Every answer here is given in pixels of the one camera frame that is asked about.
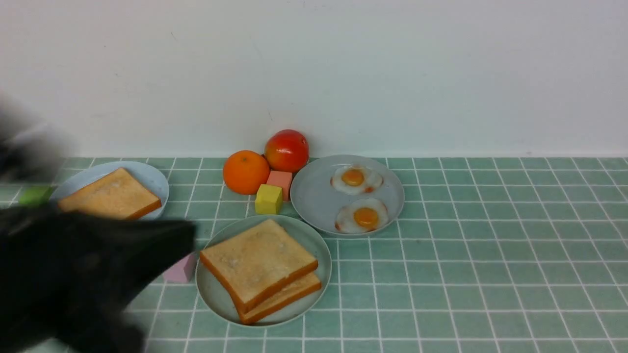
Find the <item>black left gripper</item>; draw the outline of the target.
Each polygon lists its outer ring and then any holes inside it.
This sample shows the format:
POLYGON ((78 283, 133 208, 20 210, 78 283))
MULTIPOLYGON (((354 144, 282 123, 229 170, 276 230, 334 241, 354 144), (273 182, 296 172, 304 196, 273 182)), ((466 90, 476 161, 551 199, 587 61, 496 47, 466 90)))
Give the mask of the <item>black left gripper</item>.
POLYGON ((56 339, 77 353, 141 353, 126 307, 195 248, 184 219, 120 220, 57 206, 1 210, 1 351, 56 339))

